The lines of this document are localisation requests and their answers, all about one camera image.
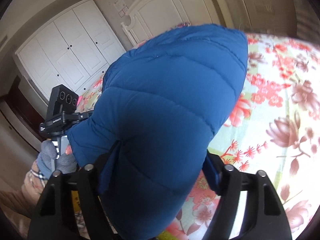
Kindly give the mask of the left forearm plaid sleeve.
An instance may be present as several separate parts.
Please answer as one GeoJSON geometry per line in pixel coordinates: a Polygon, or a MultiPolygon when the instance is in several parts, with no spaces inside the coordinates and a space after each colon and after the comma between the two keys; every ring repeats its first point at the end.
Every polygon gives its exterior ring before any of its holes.
{"type": "Polygon", "coordinates": [[[33,162],[19,190],[1,191],[1,210],[17,232],[26,239],[33,210],[46,185],[46,178],[33,162]]]}

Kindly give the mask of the left hand in grey glove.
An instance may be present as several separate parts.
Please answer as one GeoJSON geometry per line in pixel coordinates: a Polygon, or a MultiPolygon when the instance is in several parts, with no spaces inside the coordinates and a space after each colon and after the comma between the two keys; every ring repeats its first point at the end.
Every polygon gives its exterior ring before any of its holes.
{"type": "Polygon", "coordinates": [[[63,139],[62,149],[64,149],[65,152],[57,159],[57,151],[54,143],[51,140],[42,142],[41,151],[37,156],[36,163],[39,171],[47,179],[49,179],[55,170],[60,170],[63,174],[76,171],[77,162],[72,153],[69,141],[66,138],[63,139]]]}

